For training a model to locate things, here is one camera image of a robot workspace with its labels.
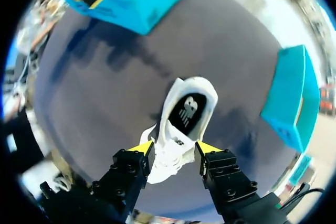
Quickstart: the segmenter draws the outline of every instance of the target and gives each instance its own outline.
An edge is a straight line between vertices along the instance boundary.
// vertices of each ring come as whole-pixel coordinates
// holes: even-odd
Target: bolt
[[[99,185],[99,182],[98,182],[98,181],[93,181],[93,182],[92,182],[92,186],[93,186],[93,187],[99,187],[100,185]]]
[[[255,181],[251,181],[250,186],[251,186],[252,188],[256,188],[256,187],[258,186],[258,183],[255,182]]]
[[[129,173],[135,173],[135,169],[134,169],[134,167],[131,166],[131,165],[128,165],[128,167],[127,167],[127,171],[128,171]]]
[[[232,190],[232,189],[229,189],[228,191],[226,191],[226,195],[227,196],[235,196],[236,195],[236,191]]]
[[[124,192],[122,189],[117,189],[117,190],[115,191],[115,194],[116,194],[117,196],[120,196],[120,197],[125,196],[125,192]]]
[[[223,170],[222,170],[222,169],[220,169],[220,168],[217,168],[217,169],[215,169],[215,172],[216,172],[216,173],[222,173],[222,172],[223,172]]]

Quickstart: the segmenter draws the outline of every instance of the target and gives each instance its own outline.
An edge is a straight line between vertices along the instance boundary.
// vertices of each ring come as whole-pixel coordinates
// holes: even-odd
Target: cable
[[[291,198],[289,201],[287,201],[281,208],[280,210],[284,210],[286,207],[288,207],[289,205],[291,205],[293,202],[297,201],[298,199],[302,198],[303,196],[309,194],[309,193],[313,193],[313,192],[319,192],[319,193],[324,193],[324,189],[322,188],[314,188],[314,189],[310,189],[308,191],[303,192],[302,194],[296,195],[293,198]]]

